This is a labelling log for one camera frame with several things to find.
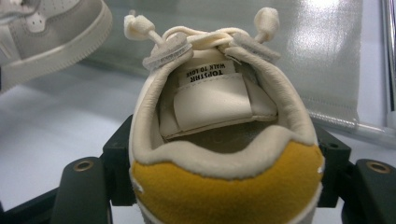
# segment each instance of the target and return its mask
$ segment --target shoe tongue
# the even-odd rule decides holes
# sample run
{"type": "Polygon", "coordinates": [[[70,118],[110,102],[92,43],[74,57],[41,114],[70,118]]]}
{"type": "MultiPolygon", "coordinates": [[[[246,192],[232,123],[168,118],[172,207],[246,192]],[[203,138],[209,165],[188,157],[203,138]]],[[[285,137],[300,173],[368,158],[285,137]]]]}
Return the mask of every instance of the shoe tongue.
{"type": "Polygon", "coordinates": [[[160,104],[164,138],[253,121],[257,113],[271,114],[270,120],[276,115],[275,104],[262,89],[237,73],[233,61],[216,49],[196,50],[191,60],[176,69],[160,104]],[[252,105],[252,97],[264,103],[252,105]]]}

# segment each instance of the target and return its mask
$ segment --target white surface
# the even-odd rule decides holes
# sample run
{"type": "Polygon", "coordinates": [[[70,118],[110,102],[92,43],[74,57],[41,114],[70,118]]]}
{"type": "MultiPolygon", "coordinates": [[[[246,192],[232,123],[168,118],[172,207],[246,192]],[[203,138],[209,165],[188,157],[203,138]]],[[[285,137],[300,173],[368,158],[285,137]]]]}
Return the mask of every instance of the white surface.
{"type": "MultiPolygon", "coordinates": [[[[386,125],[380,1],[364,1],[361,120],[386,125]]],[[[58,187],[66,164],[100,156],[108,138],[133,113],[142,77],[77,64],[0,95],[0,200],[6,210],[58,187]]],[[[350,160],[396,166],[396,150],[336,134],[350,160]]],[[[314,223],[341,223],[342,202],[318,209],[314,223]]],[[[114,223],[141,224],[137,207],[113,209],[114,223]]]]}

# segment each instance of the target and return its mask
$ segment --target metal rivet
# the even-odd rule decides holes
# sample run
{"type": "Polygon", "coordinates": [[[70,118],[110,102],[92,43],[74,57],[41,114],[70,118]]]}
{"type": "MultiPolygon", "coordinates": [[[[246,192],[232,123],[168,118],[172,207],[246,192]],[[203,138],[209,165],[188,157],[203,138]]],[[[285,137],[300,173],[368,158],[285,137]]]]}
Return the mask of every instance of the metal rivet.
{"type": "Polygon", "coordinates": [[[377,173],[380,173],[380,174],[389,174],[390,173],[390,168],[383,163],[379,163],[377,161],[367,161],[366,165],[370,169],[376,171],[377,173]]]}
{"type": "Polygon", "coordinates": [[[80,161],[73,168],[77,172],[89,170],[93,167],[93,161],[80,161]]]}

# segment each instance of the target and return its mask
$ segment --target shoe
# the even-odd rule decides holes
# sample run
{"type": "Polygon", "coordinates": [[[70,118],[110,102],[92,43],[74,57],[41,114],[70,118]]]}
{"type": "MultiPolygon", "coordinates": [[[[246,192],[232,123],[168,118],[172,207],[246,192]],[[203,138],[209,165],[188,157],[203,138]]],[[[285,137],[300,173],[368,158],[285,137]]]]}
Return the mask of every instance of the shoe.
{"type": "Polygon", "coordinates": [[[125,35],[156,43],[134,112],[131,178],[146,223],[310,223],[323,156],[297,91],[262,45],[278,27],[263,8],[254,38],[237,28],[175,27],[143,16],[125,35]]]}
{"type": "Polygon", "coordinates": [[[111,26],[103,0],[0,1],[0,93],[87,57],[111,26]]]}

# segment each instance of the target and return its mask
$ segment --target white mesh shoe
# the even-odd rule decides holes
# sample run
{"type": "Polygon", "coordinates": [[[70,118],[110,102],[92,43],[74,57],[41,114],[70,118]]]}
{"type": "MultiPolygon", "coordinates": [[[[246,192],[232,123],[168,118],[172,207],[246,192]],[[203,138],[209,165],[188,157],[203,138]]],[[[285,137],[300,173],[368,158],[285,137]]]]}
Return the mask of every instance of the white mesh shoe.
{"type": "Polygon", "coordinates": [[[103,0],[1,0],[0,93],[87,57],[111,26],[103,0]]]}
{"type": "Polygon", "coordinates": [[[263,8],[254,38],[237,28],[175,27],[143,16],[125,35],[156,43],[130,136],[131,178],[147,223],[310,223],[323,157],[304,104],[261,43],[278,26],[263,8]]]}

